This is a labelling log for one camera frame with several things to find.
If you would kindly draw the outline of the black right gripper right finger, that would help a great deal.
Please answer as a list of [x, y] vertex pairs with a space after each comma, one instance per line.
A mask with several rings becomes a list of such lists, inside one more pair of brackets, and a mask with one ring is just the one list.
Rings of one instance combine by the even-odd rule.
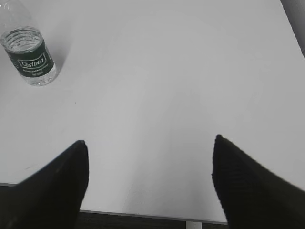
[[217, 135], [212, 180], [230, 229], [303, 229], [305, 192]]

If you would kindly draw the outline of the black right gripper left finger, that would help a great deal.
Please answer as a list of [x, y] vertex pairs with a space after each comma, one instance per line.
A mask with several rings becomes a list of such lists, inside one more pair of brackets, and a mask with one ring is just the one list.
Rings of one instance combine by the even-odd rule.
[[78, 140], [41, 170], [0, 194], [2, 229], [73, 229], [89, 183], [89, 156]]

